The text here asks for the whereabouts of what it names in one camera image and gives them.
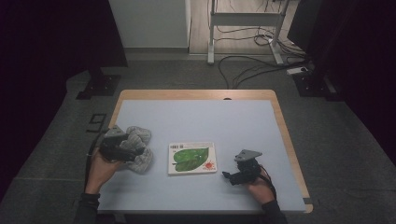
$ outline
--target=green leaf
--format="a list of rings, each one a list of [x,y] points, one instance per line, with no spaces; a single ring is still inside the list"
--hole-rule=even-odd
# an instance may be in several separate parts
[[[175,153],[175,170],[178,172],[191,171],[204,164],[209,156],[209,148],[189,148]]]

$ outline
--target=book cover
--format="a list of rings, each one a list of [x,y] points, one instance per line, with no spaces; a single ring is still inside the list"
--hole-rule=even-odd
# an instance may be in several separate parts
[[[215,173],[215,144],[210,142],[169,144],[169,175]]]

